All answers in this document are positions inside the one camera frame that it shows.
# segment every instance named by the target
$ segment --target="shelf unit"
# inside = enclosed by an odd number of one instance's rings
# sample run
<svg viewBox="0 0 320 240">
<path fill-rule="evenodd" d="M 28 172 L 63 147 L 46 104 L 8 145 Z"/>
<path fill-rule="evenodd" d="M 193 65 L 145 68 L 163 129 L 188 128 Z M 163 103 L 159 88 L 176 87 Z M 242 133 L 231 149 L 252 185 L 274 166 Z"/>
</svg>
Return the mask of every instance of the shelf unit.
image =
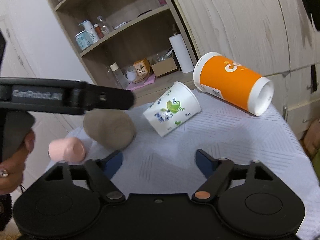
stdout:
<svg viewBox="0 0 320 240">
<path fill-rule="evenodd" d="M 158 0 L 49 0 L 66 37 L 93 82 L 118 88 L 107 66 L 116 62 L 124 71 L 136 60 L 147 58 L 151 62 L 156 55 L 163 54 L 171 46 L 168 38 L 173 35 L 173 24 L 178 27 L 191 59 L 196 64 L 196 55 L 179 14 L 171 0 L 166 2 L 167 5 L 161 7 Z M 112 26 L 129 22 L 81 51 L 75 36 L 83 28 L 78 25 L 84 20 L 98 23 L 99 15 L 103 15 Z M 177 71 L 135 90 L 136 106 L 155 101 L 175 81 L 195 88 L 192 73 Z"/>
</svg>

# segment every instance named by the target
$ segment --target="person's hand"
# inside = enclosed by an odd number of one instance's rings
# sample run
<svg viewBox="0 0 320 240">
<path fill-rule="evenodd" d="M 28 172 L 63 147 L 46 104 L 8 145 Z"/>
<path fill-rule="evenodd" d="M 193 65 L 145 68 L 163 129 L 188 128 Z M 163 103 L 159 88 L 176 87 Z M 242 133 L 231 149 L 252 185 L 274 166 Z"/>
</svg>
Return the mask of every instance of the person's hand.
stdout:
<svg viewBox="0 0 320 240">
<path fill-rule="evenodd" d="M 0 195 L 13 192 L 22 183 L 25 161 L 33 151 L 34 141 L 35 133 L 30 130 L 17 152 L 0 163 L 0 170 L 6 170 L 9 174 L 5 178 L 0 178 Z"/>
</svg>

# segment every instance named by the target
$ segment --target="white mug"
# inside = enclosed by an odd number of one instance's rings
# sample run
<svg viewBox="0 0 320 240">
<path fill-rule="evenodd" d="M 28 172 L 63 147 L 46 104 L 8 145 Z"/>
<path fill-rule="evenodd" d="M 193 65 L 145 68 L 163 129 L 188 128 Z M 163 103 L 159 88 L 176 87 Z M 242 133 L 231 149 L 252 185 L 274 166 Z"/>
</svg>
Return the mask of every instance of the white mug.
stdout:
<svg viewBox="0 0 320 240">
<path fill-rule="evenodd" d="M 132 82 L 136 79 L 138 73 L 137 73 L 137 70 L 134 66 L 132 67 L 129 67 L 126 71 L 126 76 L 127 76 L 127 79 L 129 80 L 129 82 Z"/>
</svg>

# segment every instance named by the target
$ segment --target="cabinet door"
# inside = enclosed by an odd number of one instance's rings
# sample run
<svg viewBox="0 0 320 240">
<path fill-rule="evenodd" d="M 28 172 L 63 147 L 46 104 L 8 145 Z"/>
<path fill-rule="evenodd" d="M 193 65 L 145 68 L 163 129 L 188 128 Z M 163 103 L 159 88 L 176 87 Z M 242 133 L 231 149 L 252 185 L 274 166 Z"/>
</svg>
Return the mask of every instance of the cabinet door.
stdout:
<svg viewBox="0 0 320 240">
<path fill-rule="evenodd" d="M 35 77 L 6 16 L 0 16 L 0 31 L 6 39 L 1 77 Z M 66 127 L 57 118 L 62 117 L 61 115 L 34 112 L 31 114 L 36 118 L 36 123 L 33 126 L 36 143 L 33 152 L 26 161 L 23 182 L 25 188 L 35 182 L 49 164 L 49 143 L 54 139 L 65 137 L 68 133 Z"/>
<path fill-rule="evenodd" d="M 286 26 L 290 69 L 312 65 L 316 60 L 317 31 L 312 26 L 302 0 L 279 0 Z"/>
<path fill-rule="evenodd" d="M 289 70 L 278 0 L 176 0 L 201 55 L 216 51 L 261 73 Z"/>
</svg>

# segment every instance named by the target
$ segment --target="pink tray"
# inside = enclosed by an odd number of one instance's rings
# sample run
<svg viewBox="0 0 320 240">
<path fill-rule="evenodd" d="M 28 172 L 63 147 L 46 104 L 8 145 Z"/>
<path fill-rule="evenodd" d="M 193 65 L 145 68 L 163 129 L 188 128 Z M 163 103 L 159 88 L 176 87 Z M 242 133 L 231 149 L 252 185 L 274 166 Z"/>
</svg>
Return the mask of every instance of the pink tray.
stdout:
<svg viewBox="0 0 320 240">
<path fill-rule="evenodd" d="M 126 89 L 130 90 L 130 91 L 133 91 L 133 90 L 136 90 L 138 88 L 142 88 L 142 87 L 144 87 L 146 85 L 152 84 L 152 83 L 155 82 L 155 80 L 156 80 L 156 75 L 152 74 L 146 81 L 141 81 L 141 82 L 136 83 L 136 84 L 130 83 L 129 86 Z"/>
</svg>

